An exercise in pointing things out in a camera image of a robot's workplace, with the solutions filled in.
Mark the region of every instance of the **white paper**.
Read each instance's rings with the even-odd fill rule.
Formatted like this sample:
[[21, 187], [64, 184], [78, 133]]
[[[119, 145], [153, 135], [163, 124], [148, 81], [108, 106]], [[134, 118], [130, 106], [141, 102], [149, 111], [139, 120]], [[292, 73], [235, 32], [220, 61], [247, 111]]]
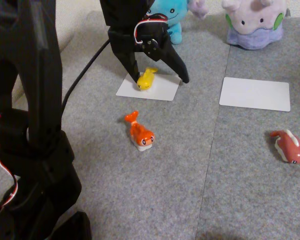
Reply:
[[219, 104], [290, 112], [289, 83], [225, 77]]
[[128, 74], [123, 80], [116, 95], [138, 99], [173, 101], [180, 81], [180, 77], [176, 75], [155, 74], [152, 87], [149, 92], [146, 92], [140, 91], [135, 81]]

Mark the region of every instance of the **red toy fish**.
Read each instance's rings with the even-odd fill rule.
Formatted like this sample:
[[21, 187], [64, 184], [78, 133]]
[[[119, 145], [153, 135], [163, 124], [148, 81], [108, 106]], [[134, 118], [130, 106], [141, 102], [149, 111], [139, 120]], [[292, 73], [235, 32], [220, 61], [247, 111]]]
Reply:
[[274, 131], [270, 136], [278, 137], [274, 146], [285, 162], [300, 164], [300, 138], [289, 130]]
[[131, 123], [131, 140], [137, 149], [142, 152], [152, 147], [152, 143], [155, 140], [155, 134], [137, 122], [138, 114], [138, 111], [134, 111], [125, 116], [124, 120]]

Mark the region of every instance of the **green spot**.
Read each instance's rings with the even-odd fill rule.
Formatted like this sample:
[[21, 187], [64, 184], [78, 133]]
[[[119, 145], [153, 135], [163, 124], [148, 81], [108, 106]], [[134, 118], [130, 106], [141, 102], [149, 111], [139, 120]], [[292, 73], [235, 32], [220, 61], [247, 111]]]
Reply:
[[280, 24], [282, 23], [282, 20], [284, 19], [284, 14], [280, 13], [279, 16], [276, 18], [273, 26], [273, 30], [277, 30]]
[[228, 22], [230, 28], [232, 28], [232, 27], [233, 27], [233, 26], [232, 26], [232, 22], [231, 22], [231, 19], [230, 19], [230, 17], [229, 17], [228, 14], [225, 15], [225, 19], [226, 19], [226, 21]]

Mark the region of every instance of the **purple plush toy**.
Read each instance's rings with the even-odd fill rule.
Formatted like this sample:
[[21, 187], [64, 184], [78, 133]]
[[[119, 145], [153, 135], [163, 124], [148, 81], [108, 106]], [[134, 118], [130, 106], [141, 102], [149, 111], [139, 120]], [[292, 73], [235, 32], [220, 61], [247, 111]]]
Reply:
[[209, 12], [209, 8], [206, 6], [206, 0], [189, 0], [188, 8], [193, 15], [201, 20], [203, 20]]
[[258, 50], [279, 41], [284, 30], [286, 0], [223, 0], [229, 23], [227, 42], [248, 50]]

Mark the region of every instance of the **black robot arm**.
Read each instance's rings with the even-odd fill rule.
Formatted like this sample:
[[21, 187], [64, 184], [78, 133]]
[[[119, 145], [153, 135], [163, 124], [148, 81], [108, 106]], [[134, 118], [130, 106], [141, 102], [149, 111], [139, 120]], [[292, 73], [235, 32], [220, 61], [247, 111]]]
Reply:
[[[20, 176], [12, 201], [0, 205], [0, 240], [47, 238], [81, 192], [74, 153], [61, 130], [62, 63], [55, 14], [55, 0], [0, 0], [0, 164]], [[28, 111], [12, 108], [18, 74]], [[85, 213], [75, 214], [65, 226], [72, 237], [91, 239]]]
[[135, 52], [144, 52], [154, 61], [162, 60], [184, 83], [189, 82], [185, 63], [172, 46], [167, 17], [147, 16], [154, 0], [100, 0], [111, 48], [124, 68], [137, 82], [140, 77]]

